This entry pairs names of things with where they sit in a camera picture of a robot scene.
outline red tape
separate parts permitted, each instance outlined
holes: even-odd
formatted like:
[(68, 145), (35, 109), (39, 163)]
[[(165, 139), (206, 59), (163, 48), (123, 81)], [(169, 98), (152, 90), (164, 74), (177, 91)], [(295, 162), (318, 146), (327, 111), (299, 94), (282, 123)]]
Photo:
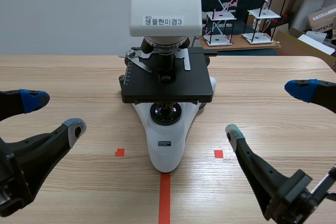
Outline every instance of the red tape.
[(170, 224), (170, 173), (161, 173), (159, 224)]
[(215, 150), (215, 158), (224, 158), (222, 150)]
[(125, 155), (125, 149), (118, 149), (115, 153), (115, 157), (123, 157)]

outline microscope base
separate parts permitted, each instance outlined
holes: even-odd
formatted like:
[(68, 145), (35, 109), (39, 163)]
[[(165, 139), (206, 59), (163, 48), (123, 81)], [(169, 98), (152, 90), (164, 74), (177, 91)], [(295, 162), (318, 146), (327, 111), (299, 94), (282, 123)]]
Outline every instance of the microscope base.
[[(217, 82), (212, 77), (210, 79), (215, 92)], [(153, 103), (140, 103), (133, 106), (146, 131), (152, 164), (160, 172), (169, 173), (175, 170), (181, 162), (187, 133), (202, 104), (179, 103), (182, 116), (177, 123), (170, 126), (161, 126), (152, 120), (150, 115), (152, 105)]]

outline brand label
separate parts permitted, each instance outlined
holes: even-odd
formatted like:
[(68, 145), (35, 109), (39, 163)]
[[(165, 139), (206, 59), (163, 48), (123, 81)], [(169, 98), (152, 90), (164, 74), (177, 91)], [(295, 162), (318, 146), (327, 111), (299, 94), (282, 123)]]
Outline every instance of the brand label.
[(184, 16), (153, 16), (142, 17), (143, 26), (184, 26)]
[(172, 146), (172, 142), (161, 142), (159, 141), (159, 147), (170, 147)]
[(322, 26), (320, 28), (317, 28), (314, 31), (326, 31), (326, 30), (328, 30), (328, 28), (331, 28), (331, 27), (332, 27), (332, 24), (329, 24), (327, 26)]

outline wooden tray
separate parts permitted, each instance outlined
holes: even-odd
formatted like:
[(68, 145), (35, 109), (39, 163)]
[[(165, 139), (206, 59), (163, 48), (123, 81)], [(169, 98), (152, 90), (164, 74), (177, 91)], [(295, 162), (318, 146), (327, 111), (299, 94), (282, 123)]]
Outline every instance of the wooden tray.
[(199, 41), (204, 49), (216, 49), (218, 51), (232, 51), (232, 50), (249, 50), (249, 49), (265, 49), (265, 48), (280, 48), (280, 43), (275, 41), (269, 44), (251, 45), (241, 35), (234, 35), (232, 38), (233, 44), (231, 46), (209, 47), (203, 36), (199, 37)]

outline gray fingertip pad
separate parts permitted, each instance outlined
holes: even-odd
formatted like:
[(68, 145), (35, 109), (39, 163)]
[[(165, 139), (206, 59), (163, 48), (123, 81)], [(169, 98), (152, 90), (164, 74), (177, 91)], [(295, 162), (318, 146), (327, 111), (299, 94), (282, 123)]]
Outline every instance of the gray fingertip pad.
[(234, 135), (236, 139), (245, 138), (243, 133), (240, 131), (240, 129), (237, 127), (236, 124), (229, 124), (228, 126), (226, 126), (225, 132), (226, 135), (227, 134)]
[(69, 145), (72, 148), (77, 140), (85, 133), (86, 123), (80, 118), (66, 120), (64, 125), (68, 126)]

